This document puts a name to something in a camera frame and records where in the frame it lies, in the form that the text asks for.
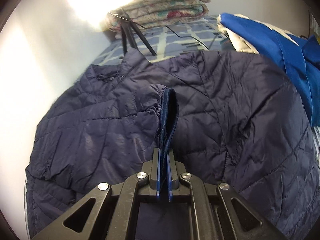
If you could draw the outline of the navy quilted puffer jacket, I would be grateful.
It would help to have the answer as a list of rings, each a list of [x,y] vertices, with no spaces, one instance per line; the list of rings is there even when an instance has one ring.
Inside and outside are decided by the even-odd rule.
[[[266,57],[196,51],[150,63],[129,51],[91,65],[37,126],[26,169],[35,236],[99,183],[140,171],[160,142],[163,93],[176,92],[175,159],[204,182],[231,185],[289,239],[319,218],[319,164],[302,100]]]

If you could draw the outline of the black light tripod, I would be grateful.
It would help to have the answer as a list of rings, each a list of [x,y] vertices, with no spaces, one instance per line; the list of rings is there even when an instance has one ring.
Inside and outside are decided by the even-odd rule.
[[[149,44],[149,42],[143,35],[143,33],[138,28],[138,25],[136,23],[133,23],[131,19],[124,16],[120,17],[120,33],[124,55],[126,55],[127,53],[127,42],[129,43],[131,48],[138,50],[134,34],[137,34],[137,36],[141,39],[141,41],[144,43],[144,45],[149,50],[152,56],[157,55],[152,46]]]

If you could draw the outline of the blue white striped quilt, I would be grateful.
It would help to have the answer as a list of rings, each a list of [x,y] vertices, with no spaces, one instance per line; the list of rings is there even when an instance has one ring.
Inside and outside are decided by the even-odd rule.
[[[313,142],[315,145],[316,149],[316,157],[317,161],[320,162],[320,156],[319,156],[319,148],[320,148],[320,127],[319,126],[314,126],[311,128],[312,130],[312,135],[313,135]]]

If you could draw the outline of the floral folded blanket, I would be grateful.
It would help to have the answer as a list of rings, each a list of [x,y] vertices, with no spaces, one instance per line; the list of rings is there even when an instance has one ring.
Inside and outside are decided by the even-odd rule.
[[[120,20],[125,13],[140,29],[150,29],[199,20],[209,12],[210,0],[134,0],[106,16],[103,27],[120,32]]]

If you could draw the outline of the blue folded garment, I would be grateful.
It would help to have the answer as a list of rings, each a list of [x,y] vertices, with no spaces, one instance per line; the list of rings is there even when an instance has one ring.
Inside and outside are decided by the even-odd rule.
[[[274,25],[240,14],[217,17],[219,31],[226,34],[238,52],[271,59],[298,90],[311,126],[319,126],[319,42],[305,40]]]

